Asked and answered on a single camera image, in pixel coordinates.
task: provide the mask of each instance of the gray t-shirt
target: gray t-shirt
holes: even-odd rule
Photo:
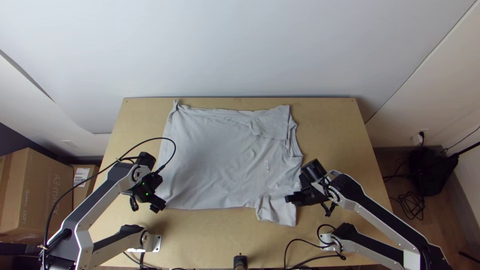
[[[285,195],[300,190],[302,153],[290,106],[237,111],[173,103],[163,136],[175,141],[156,195],[168,208],[255,208],[259,220],[294,227],[296,207]],[[157,164],[173,144],[162,141]]]

